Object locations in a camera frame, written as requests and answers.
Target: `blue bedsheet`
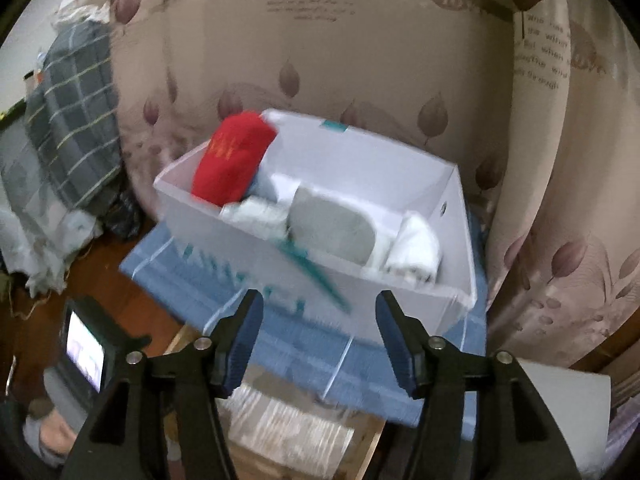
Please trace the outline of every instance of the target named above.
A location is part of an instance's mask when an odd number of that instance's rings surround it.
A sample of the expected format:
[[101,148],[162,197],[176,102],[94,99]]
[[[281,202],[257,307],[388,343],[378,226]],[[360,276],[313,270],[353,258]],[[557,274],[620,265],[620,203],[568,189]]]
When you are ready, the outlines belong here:
[[[476,264],[478,302],[445,337],[465,352],[484,354],[487,284],[477,221],[470,229]],[[236,294],[205,269],[178,254],[166,225],[156,226],[124,259],[120,270],[130,276],[174,316],[204,329],[233,313]],[[417,426],[421,400],[412,400],[396,383],[382,346],[374,346],[311,324],[277,306],[265,304],[264,321],[251,362],[329,403],[373,413],[386,420]],[[463,436],[471,439],[476,424],[475,394],[467,394]]]

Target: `blue gripper pad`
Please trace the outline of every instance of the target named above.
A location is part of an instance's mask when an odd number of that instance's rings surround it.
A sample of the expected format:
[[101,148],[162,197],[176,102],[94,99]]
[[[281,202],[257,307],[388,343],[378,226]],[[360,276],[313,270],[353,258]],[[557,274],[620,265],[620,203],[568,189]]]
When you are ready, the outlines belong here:
[[383,290],[376,298],[376,322],[396,381],[413,397],[424,379],[424,340],[428,339],[428,334],[417,319],[404,315],[390,290]]
[[263,309],[262,294],[248,290],[236,313],[223,317],[211,333],[216,351],[210,381],[227,397],[242,383],[262,324]]

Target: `white plastic bin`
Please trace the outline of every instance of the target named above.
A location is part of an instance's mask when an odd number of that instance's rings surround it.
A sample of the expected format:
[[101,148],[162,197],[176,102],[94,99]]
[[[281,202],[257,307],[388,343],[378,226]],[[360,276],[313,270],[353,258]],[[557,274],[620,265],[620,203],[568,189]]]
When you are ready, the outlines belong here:
[[336,196],[366,211],[376,223],[398,231],[402,215],[422,214],[440,239],[443,258],[435,284],[419,288],[397,276],[310,251],[315,263],[347,304],[338,308],[318,283],[272,242],[218,218],[220,209],[191,196],[191,183],[207,143],[162,171],[154,183],[163,217],[178,246],[199,252],[212,272],[237,288],[257,288],[271,301],[304,319],[356,338],[382,342],[375,299],[390,289],[404,312],[431,334],[441,334],[476,302],[476,280],[458,168],[436,156],[353,127],[323,119],[267,110],[262,115],[278,135],[261,173],[274,176],[279,202],[290,202],[296,186]]

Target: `beige curtain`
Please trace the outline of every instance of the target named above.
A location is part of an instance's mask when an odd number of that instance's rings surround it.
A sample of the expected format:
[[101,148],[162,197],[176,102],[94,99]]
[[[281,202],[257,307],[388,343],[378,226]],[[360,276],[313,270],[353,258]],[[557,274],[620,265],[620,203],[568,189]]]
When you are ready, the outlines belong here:
[[607,0],[113,0],[127,171],[295,110],[460,167],[490,347],[569,365],[638,306],[640,52]]

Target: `red cloth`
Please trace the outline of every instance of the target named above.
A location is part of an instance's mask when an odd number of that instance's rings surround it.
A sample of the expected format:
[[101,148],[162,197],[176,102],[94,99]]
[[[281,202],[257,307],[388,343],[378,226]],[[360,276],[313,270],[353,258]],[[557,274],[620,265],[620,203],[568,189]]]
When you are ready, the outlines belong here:
[[255,112],[226,118],[209,141],[191,194],[220,207],[240,202],[276,133]]

